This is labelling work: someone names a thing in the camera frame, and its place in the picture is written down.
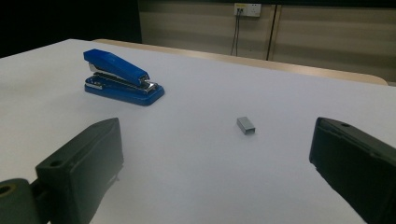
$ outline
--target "electrical outlet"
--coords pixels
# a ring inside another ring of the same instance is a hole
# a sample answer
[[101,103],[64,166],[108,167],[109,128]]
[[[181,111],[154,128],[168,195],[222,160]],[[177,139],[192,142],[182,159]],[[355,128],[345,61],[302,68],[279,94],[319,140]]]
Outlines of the electrical outlet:
[[262,4],[247,4],[246,15],[249,17],[260,17]]
[[242,10],[241,16],[247,17],[260,17],[262,12],[262,4],[246,4],[246,3],[235,3],[233,5],[233,14],[238,14],[238,8]]
[[241,16],[246,16],[247,15],[247,10],[248,10],[248,4],[245,3],[235,3],[233,5],[233,14],[236,16],[238,14],[238,9],[242,10],[242,12],[239,14]]

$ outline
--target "screw hole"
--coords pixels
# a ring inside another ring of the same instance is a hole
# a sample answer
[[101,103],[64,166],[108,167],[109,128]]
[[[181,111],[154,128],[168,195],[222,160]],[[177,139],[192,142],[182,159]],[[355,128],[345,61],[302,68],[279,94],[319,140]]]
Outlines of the screw hole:
[[9,192],[11,190],[11,186],[5,185],[0,187],[0,196],[2,194],[6,194],[7,192]]
[[61,164],[62,164],[61,161],[53,161],[49,166],[56,167],[56,166],[60,166]]

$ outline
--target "blue stapler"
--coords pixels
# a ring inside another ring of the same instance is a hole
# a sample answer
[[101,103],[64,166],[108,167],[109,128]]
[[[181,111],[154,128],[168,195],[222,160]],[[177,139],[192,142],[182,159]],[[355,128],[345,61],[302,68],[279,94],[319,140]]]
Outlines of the blue stapler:
[[136,105],[151,105],[164,94],[163,87],[149,74],[106,51],[84,52],[93,76],[85,80],[85,91]]

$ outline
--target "stapler base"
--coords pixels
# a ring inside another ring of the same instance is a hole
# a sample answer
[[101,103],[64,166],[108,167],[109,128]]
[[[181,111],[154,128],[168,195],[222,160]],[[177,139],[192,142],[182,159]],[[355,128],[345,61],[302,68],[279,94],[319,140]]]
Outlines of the stapler base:
[[150,91],[148,94],[139,94],[134,91],[108,89],[106,87],[100,90],[94,87],[87,86],[87,84],[85,84],[85,91],[136,105],[151,105],[165,93],[163,87],[160,85],[158,85],[155,90]]

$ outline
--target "white table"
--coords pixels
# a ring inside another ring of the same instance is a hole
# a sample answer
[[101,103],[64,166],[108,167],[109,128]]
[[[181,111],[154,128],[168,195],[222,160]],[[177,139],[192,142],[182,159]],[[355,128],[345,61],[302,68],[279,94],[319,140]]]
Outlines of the white table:
[[[83,52],[148,71],[165,96],[132,105],[84,91]],[[119,118],[120,181],[92,223],[362,223],[308,160],[317,117],[396,147],[396,89],[90,41],[0,60],[0,180],[35,166],[91,124]],[[243,135],[247,116],[256,133]]]

